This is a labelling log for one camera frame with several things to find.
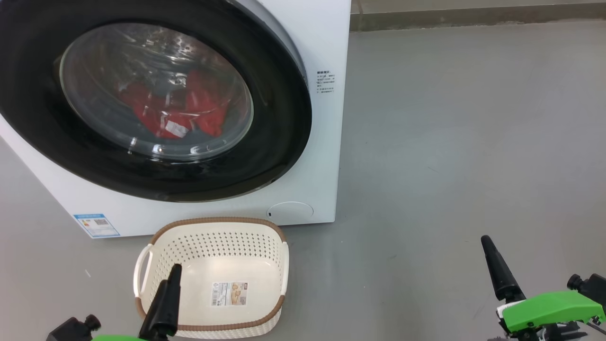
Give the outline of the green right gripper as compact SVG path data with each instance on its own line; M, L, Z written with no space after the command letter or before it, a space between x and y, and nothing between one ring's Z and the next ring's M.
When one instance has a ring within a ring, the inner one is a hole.
M494 294L498 301L510 302L496 311L509 338L541 341L539 331L550 324L582 322L599 327L606 323L603 306L577 291L542 293L526 299L493 240L483 235L481 243Z

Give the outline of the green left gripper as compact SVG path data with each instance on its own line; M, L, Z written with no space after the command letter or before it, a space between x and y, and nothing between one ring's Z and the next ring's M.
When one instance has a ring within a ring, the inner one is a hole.
M169 278L160 282L153 302L139 330L139 337L122 334L98 334L93 337L92 341L168 341L167 334L176 334L178 331L181 276L182 265L175 264L171 268ZM162 326L156 326L157 319L160 317L160 305L163 300L165 332L162 330Z

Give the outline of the red and white garment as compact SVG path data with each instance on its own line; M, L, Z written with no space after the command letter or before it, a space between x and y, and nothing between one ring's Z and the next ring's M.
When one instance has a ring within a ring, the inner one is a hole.
M154 94L149 86L135 81L120 90L118 97L157 138L182 139L195 128L219 137L228 105L222 102L218 84L204 73L191 71L184 88L165 95Z

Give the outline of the printed product label sticker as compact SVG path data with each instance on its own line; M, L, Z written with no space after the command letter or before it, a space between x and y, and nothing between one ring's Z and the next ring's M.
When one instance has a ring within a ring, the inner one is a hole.
M215 281L211 286L211 307L247 306L249 283Z

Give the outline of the cream basket with brown rim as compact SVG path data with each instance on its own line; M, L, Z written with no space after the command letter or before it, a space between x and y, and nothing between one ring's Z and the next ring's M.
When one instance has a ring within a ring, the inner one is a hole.
M142 318L175 264L182 265L177 336L242 339L264 335L277 325L288 287L290 252L274 223L221 216L164 226L135 264L135 306ZM211 307L215 281L248 282L247 306Z

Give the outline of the white washing machine body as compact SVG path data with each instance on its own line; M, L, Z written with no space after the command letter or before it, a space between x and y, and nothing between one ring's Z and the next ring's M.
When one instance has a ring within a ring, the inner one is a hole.
M312 105L310 135L301 156L281 177L241 196L204 202L157 201L128 196L68 175L27 145L0 115L0 136L73 220L73 215L104 214L121 237L143 236L191 218L267 219L267 210L273 205L296 201L314 209L307 224L335 221L351 0L227 1L244 6L266 21L287 47L297 51ZM318 71L336 75L333 93L316 93Z

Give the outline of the blue energy label sticker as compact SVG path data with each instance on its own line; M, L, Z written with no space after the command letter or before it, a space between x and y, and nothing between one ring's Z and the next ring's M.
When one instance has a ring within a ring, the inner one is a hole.
M91 238L121 237L120 233L104 214L73 215L73 217Z

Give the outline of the round drain filter cover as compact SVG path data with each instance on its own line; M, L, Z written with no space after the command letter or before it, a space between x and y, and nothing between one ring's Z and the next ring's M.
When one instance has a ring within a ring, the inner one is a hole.
M269 221L278 226L289 226L309 223L313 213L314 209L306 203L288 201L273 205L266 215Z

